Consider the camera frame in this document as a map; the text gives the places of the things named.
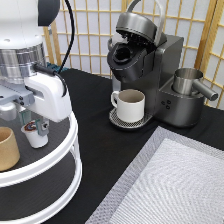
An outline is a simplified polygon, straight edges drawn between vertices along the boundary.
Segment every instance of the metal cylinder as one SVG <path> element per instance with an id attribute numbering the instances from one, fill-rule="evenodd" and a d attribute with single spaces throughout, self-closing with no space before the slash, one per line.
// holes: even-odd
<path id="1" fill-rule="evenodd" d="M 198 91 L 206 98 L 214 101 L 218 98 L 218 94 L 200 82 L 203 73 L 194 68 L 181 68 L 176 70 L 174 75 L 173 89 L 175 92 L 190 96 Z"/>
<path id="2" fill-rule="evenodd" d="M 194 80 L 201 78 L 203 78 L 203 73 L 197 69 L 178 69 L 174 75 L 173 89 L 179 94 L 190 96 L 194 92 L 192 89 Z"/>
<path id="3" fill-rule="evenodd" d="M 34 76 L 32 65 L 46 66 L 43 44 L 19 50 L 0 50 L 0 79 L 22 84 L 24 77 Z"/>

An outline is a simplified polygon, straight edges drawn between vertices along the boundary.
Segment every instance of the metal mesh mat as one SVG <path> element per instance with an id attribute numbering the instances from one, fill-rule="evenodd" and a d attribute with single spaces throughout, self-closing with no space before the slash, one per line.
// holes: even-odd
<path id="1" fill-rule="evenodd" d="M 118 128 L 129 130 L 134 130 L 143 127 L 149 122 L 151 118 L 152 116 L 150 114 L 145 113 L 145 116 L 140 121 L 134 123 L 127 123 L 118 118 L 116 108 L 114 108 L 109 115 L 109 119 L 113 125 L 117 126 Z"/>
<path id="2" fill-rule="evenodd" d="M 110 223 L 109 221 L 111 217 L 165 138 L 224 160 L 224 153 L 222 151 L 159 127 L 123 175 L 119 178 L 117 183 L 107 194 L 86 224 Z"/>
<path id="3" fill-rule="evenodd" d="M 110 223 L 222 223 L 223 170 L 223 160 L 165 139 Z"/>
<path id="4" fill-rule="evenodd" d="M 39 118 L 37 114 L 32 113 L 32 119 Z M 50 121 L 50 127 L 48 134 L 48 144 L 42 148 L 34 149 L 30 146 L 25 134 L 21 132 L 21 124 L 19 118 L 13 121 L 4 121 L 0 119 L 0 127 L 9 127 L 14 131 L 16 141 L 20 151 L 19 162 L 11 169 L 4 171 L 8 172 L 11 170 L 19 169 L 29 164 L 32 164 L 48 154 L 54 151 L 66 138 L 70 128 L 69 119 L 65 119 L 60 123 L 54 123 Z"/>

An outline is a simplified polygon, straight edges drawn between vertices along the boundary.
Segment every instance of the black table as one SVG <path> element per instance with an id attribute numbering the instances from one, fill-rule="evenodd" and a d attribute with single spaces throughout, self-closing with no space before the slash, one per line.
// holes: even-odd
<path id="1" fill-rule="evenodd" d="M 153 120 L 137 132 L 124 132 L 109 121 L 111 80 L 74 69 L 62 76 L 79 124 L 83 177 L 71 202 L 47 224 L 85 223 L 158 126 L 224 149 L 224 111 L 204 107 L 193 128 L 177 129 Z"/>

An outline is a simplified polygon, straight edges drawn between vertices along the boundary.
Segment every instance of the black cable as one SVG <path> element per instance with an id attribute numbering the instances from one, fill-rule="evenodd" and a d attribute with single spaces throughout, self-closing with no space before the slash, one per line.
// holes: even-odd
<path id="1" fill-rule="evenodd" d="M 64 92 L 63 92 L 62 97 L 64 97 L 67 94 L 67 85 L 66 85 L 66 82 L 65 82 L 65 80 L 56 71 L 54 72 L 54 75 L 57 76 L 61 80 L 61 82 L 63 84 Z"/>
<path id="2" fill-rule="evenodd" d="M 64 87 L 64 91 L 63 91 L 63 95 L 62 97 L 64 97 L 66 94 L 67 94 L 67 85 L 66 85 L 66 82 L 65 80 L 52 68 L 47 68 L 47 67 L 44 67 L 40 64 L 34 64 L 33 65 L 33 69 L 36 71 L 36 72 L 41 72 L 41 73 L 46 73 L 48 75 L 53 75 L 53 76 L 57 76 L 61 82 L 62 82 L 62 85 Z"/>
<path id="3" fill-rule="evenodd" d="M 62 71 L 62 69 L 63 69 L 63 67 L 64 67 L 64 65 L 65 65 L 65 62 L 66 62 L 66 60 L 68 59 L 68 56 L 69 56 L 70 51 L 71 51 L 71 49 L 72 49 L 72 45 L 73 45 L 74 38 L 75 38 L 75 21 L 74 21 L 74 17 L 73 17 L 72 8 L 71 8 L 71 5 L 70 5 L 70 3 L 69 3 L 68 0 L 65 0 L 65 3 L 66 3 L 66 5 L 67 5 L 67 7 L 68 7 L 68 12 L 69 12 L 70 19 L 71 19 L 72 35 L 71 35 L 71 41 L 70 41 L 70 44 L 69 44 L 67 53 L 66 53 L 65 58 L 64 58 L 64 60 L 63 60 L 63 62 L 62 62 L 62 64 L 61 64 L 61 67 L 60 67 L 60 69 L 59 69 L 59 71 L 58 71 L 58 74 L 61 73 L 61 71 Z"/>

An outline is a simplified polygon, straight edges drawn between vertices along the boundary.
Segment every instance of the small cup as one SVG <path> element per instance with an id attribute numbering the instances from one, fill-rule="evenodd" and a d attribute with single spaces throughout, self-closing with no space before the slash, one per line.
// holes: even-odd
<path id="1" fill-rule="evenodd" d="M 118 118 L 124 122 L 134 123 L 144 117 L 145 95 L 140 91 L 133 89 L 114 91 L 111 102 L 117 108 Z"/>
<path id="2" fill-rule="evenodd" d="M 13 130 L 0 127 L 0 171 L 12 168 L 19 158 L 20 153 Z"/>
<path id="3" fill-rule="evenodd" d="M 35 125 L 35 121 L 31 121 L 27 125 L 24 125 L 22 127 L 21 131 L 26 135 L 30 145 L 33 148 L 41 148 L 48 143 L 47 135 L 40 136 L 38 134 L 38 130 L 37 130 L 36 125 Z"/>

